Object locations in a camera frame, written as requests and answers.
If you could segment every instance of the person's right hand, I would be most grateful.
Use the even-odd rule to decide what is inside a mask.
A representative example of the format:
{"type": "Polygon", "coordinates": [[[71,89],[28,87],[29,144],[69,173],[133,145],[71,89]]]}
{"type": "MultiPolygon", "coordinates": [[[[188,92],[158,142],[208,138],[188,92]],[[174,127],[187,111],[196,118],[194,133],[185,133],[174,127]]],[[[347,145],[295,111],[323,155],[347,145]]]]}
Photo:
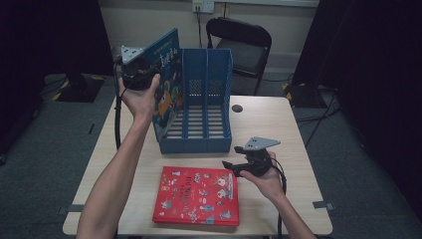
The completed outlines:
{"type": "MultiPolygon", "coordinates": [[[[276,158],[274,152],[268,151],[268,153],[271,158],[276,158]]],[[[253,182],[258,189],[260,189],[261,193],[270,199],[270,201],[274,201],[275,198],[284,195],[280,175],[274,168],[270,168],[270,170],[260,177],[257,177],[246,170],[240,171],[240,175],[253,182]]]]}

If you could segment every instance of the wall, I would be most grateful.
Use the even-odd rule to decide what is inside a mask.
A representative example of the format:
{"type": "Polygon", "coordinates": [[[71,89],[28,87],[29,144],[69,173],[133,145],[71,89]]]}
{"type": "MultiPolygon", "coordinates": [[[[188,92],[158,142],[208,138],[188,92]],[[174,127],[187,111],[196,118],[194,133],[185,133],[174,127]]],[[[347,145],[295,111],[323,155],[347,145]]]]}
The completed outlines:
{"type": "MultiPolygon", "coordinates": [[[[148,46],[173,28],[178,29],[181,48],[200,46],[198,20],[191,1],[100,0],[100,6],[108,40],[115,49],[121,45],[148,46]]],[[[316,9],[216,2],[214,14],[200,15],[202,47],[207,45],[205,24],[211,18],[225,15],[255,23],[273,37],[266,72],[292,72],[316,9]]]]}

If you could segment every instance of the red book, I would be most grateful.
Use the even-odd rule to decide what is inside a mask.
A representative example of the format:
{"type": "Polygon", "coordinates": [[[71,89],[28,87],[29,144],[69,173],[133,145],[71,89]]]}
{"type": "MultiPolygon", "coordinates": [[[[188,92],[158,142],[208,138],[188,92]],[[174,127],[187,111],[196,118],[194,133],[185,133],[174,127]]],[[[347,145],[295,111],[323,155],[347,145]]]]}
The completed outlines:
{"type": "Polygon", "coordinates": [[[238,226],[236,176],[223,168],[164,166],[152,221],[238,226]]]}

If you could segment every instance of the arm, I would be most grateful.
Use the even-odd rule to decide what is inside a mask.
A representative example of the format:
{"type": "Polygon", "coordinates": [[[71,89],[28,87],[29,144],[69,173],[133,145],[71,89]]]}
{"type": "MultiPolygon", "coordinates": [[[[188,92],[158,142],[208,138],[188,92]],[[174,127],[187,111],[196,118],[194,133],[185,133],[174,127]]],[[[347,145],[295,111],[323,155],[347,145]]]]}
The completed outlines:
{"type": "MultiPolygon", "coordinates": [[[[269,151],[269,154],[271,158],[276,158],[275,153],[269,151]]],[[[260,189],[261,193],[276,206],[292,239],[316,238],[314,233],[304,220],[302,220],[301,216],[283,193],[280,175],[274,168],[270,168],[270,170],[261,177],[256,177],[245,170],[241,171],[240,174],[247,180],[253,182],[260,189]]]]}
{"type": "MultiPolygon", "coordinates": [[[[78,225],[78,238],[112,238],[114,235],[152,121],[154,92],[158,84],[159,75],[155,75],[147,91],[124,92],[122,100],[133,115],[133,123],[87,199],[78,225]]],[[[121,79],[119,87],[121,93],[124,89],[121,79]]]]}

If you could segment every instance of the small black object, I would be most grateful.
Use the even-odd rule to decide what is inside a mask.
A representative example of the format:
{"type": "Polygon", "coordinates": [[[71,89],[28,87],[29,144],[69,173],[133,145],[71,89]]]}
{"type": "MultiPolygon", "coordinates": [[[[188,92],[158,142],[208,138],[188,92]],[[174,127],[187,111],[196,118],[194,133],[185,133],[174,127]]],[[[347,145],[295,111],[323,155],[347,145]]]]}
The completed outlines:
{"type": "Polygon", "coordinates": [[[232,106],[232,111],[235,113],[240,113],[243,110],[243,108],[239,105],[233,105],[232,106]]]}
{"type": "Polygon", "coordinates": [[[273,165],[271,157],[266,149],[260,150],[244,150],[241,146],[235,146],[237,153],[246,154],[247,163],[234,165],[233,163],[223,161],[223,165],[227,169],[233,170],[236,177],[241,177],[240,171],[247,170],[255,176],[264,175],[273,165]]]}
{"type": "Polygon", "coordinates": [[[123,85],[131,90],[141,91],[151,86],[155,74],[160,74],[161,62],[147,63],[143,58],[137,58],[127,65],[121,66],[123,85]]]}

